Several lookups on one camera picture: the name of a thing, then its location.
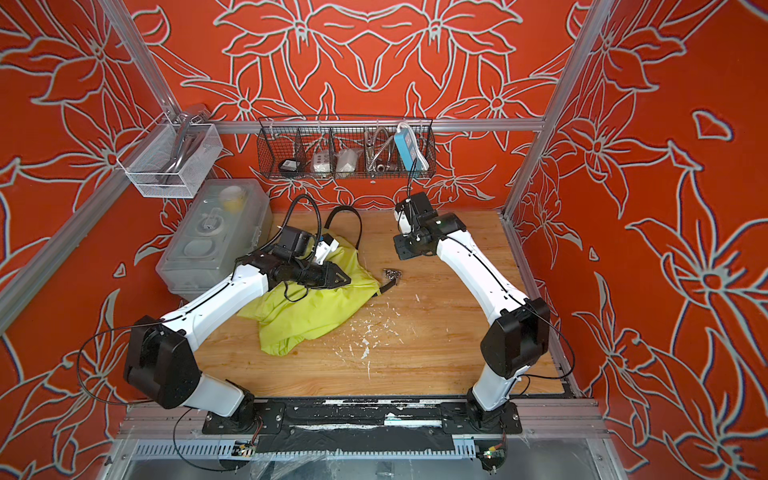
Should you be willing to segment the lime green trousers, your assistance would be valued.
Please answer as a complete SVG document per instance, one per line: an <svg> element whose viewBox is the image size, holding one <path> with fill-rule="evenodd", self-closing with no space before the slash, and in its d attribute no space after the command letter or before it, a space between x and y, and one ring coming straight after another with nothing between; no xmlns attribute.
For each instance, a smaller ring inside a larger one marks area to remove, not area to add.
<svg viewBox="0 0 768 480"><path fill-rule="evenodd" d="M358 259L356 247L338 237L339 248L328 259L341 267L351 283L337 289L310 289L288 282L241 308L237 315L258 325L260 349L286 356L304 341L316 340L349 320L381 292L380 283Z"/></svg>

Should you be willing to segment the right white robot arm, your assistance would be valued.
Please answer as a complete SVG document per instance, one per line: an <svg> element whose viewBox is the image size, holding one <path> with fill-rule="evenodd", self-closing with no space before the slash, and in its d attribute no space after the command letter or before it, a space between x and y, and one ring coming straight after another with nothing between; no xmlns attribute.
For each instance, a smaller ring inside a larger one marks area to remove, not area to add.
<svg viewBox="0 0 768 480"><path fill-rule="evenodd" d="M448 265L478 302L488 323L481 341L485 365L468 393L471 405L494 412L513 387L548 351L550 312L546 303L515 287L478 247L454 214L422 217L396 213L394 237L401 260L435 255Z"/></svg>

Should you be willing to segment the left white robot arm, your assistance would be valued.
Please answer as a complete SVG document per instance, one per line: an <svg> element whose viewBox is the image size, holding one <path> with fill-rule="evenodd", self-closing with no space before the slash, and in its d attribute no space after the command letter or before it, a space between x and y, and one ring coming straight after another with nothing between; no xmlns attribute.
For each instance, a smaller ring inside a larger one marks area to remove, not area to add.
<svg viewBox="0 0 768 480"><path fill-rule="evenodd" d="M285 227L263 248L237 258L233 272L183 307L131 328L124 380L165 409L184 406L248 423L253 395L204 373L195 352L242 307L291 282L308 290L347 286L351 278L331 256L340 246L329 233Z"/></svg>

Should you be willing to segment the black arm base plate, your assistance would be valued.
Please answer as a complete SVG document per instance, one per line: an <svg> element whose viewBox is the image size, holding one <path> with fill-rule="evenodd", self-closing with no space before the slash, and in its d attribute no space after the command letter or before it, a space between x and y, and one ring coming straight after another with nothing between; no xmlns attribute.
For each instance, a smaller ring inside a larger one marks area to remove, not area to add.
<svg viewBox="0 0 768 480"><path fill-rule="evenodd" d="M278 434L306 430L364 427L431 428L448 434L510 434L522 432L517 406L508 401L491 412L463 396L257 398L244 420L208 413L205 435Z"/></svg>

